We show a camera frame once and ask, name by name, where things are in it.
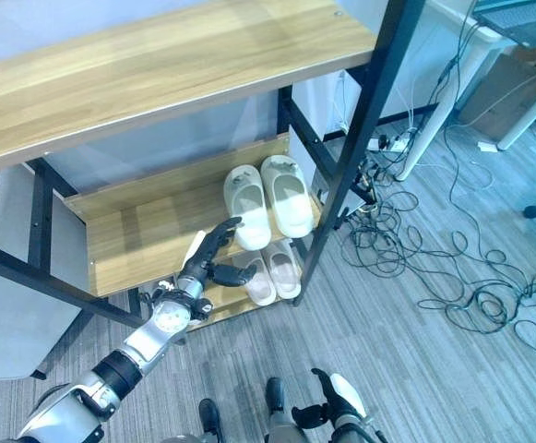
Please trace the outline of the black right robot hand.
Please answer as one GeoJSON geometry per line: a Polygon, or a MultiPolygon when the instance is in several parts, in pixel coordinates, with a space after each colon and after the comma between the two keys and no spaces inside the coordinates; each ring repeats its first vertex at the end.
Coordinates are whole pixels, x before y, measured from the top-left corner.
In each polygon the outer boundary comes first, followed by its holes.
{"type": "Polygon", "coordinates": [[[313,429],[327,422],[337,426],[345,415],[360,420],[367,416],[360,395],[345,377],[338,373],[329,375],[319,368],[312,368],[311,373],[318,377],[326,402],[303,409],[293,407],[292,419],[299,427],[313,429]]]}

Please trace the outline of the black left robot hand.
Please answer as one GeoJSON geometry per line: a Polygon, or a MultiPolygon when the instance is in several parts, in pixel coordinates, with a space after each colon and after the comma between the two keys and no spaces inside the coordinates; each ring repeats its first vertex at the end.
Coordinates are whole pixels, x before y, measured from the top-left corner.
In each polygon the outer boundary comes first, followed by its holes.
{"type": "Polygon", "coordinates": [[[213,262],[219,249],[226,246],[234,236],[236,226],[241,221],[240,216],[231,217],[207,234],[193,256],[185,262],[178,279],[190,278],[202,285],[210,280],[225,287],[244,286],[253,280],[257,271],[256,265],[251,264],[242,269],[213,262]]]}

